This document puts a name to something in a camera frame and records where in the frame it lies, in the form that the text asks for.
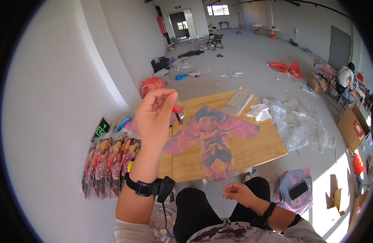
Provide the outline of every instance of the gray panel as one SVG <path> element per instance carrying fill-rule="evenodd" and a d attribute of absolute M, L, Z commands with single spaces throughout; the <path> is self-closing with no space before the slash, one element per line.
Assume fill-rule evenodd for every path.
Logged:
<path fill-rule="evenodd" d="M 328 64 L 336 70 L 347 66 L 350 58 L 351 37 L 349 34 L 331 26 L 330 59 Z"/>

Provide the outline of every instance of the red plastic bag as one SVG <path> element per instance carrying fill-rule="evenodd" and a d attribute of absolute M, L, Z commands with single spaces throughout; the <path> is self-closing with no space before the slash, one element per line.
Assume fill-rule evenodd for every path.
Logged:
<path fill-rule="evenodd" d="M 150 77 L 146 81 L 142 82 L 141 96 L 145 97 L 150 90 L 159 89 L 164 87 L 163 78 Z"/>
<path fill-rule="evenodd" d="M 290 68 L 289 68 L 289 72 L 295 76 L 296 78 L 300 79 L 301 76 L 303 75 L 300 71 L 300 66 L 298 65 L 298 63 L 295 61 L 292 63 L 292 65 L 290 65 Z"/>
<path fill-rule="evenodd" d="M 270 67 L 274 71 L 280 71 L 281 73 L 287 72 L 287 66 L 284 63 L 270 63 Z"/>
<path fill-rule="evenodd" d="M 355 168 L 355 174 L 360 175 L 360 173 L 365 172 L 364 164 L 362 162 L 362 159 L 360 158 L 359 154 L 354 155 L 354 168 Z"/>

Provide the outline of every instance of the black cable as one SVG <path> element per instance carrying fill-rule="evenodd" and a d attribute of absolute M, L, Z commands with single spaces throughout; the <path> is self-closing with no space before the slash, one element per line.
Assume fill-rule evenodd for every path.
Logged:
<path fill-rule="evenodd" d="M 164 205 L 164 203 L 162 203 L 162 209 L 164 210 L 164 216 L 165 216 L 165 229 L 166 229 L 166 231 L 168 232 L 168 234 L 169 234 L 172 238 L 174 238 L 174 236 L 172 236 L 172 234 L 167 230 L 167 220 L 166 220 L 166 213 L 165 213 L 165 205 Z"/>

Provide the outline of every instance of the wooden table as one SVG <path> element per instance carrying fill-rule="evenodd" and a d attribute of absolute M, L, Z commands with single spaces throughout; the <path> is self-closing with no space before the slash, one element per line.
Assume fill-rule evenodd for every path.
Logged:
<path fill-rule="evenodd" d="M 234 90 L 182 101 L 187 112 L 184 117 L 184 123 L 193 117 L 203 105 L 217 110 L 222 109 L 236 92 L 237 90 Z M 284 142 L 270 119 L 260 122 L 256 121 L 255 118 L 245 115 L 245 113 L 251 111 L 250 105 L 255 104 L 259 103 L 253 97 L 237 117 L 261 127 L 259 133 L 252 139 L 234 137 L 228 139 L 237 168 L 237 175 L 251 172 L 252 167 L 282 157 L 288 153 Z M 173 127 L 170 128 L 170 133 L 175 135 L 181 126 L 178 123 L 174 123 Z M 201 163 L 199 146 L 193 145 L 184 152 L 173 156 L 163 151 L 160 160 L 159 176 L 163 178 L 165 175 L 171 177 L 175 182 L 203 180 L 203 165 Z"/>

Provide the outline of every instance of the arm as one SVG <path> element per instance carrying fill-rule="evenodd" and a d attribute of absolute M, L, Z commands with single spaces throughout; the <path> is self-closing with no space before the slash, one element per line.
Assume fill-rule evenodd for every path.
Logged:
<path fill-rule="evenodd" d="M 350 77 L 349 80 L 350 90 L 354 90 L 354 80 Z"/>
<path fill-rule="evenodd" d="M 152 90 L 136 110 L 142 146 L 129 174 L 134 182 L 152 183 L 158 178 L 161 151 L 166 143 L 170 114 L 178 95 L 174 91 Z M 139 196 L 125 185 L 118 198 L 116 218 L 130 223 L 149 224 L 154 200 L 154 195 Z"/>
<path fill-rule="evenodd" d="M 245 207 L 252 209 L 258 216 L 263 216 L 269 208 L 270 202 L 258 198 L 244 184 L 232 182 L 223 189 L 223 197 L 234 199 Z M 275 207 L 267 219 L 267 224 L 276 232 L 284 231 L 295 219 L 296 213 L 281 207 Z"/>

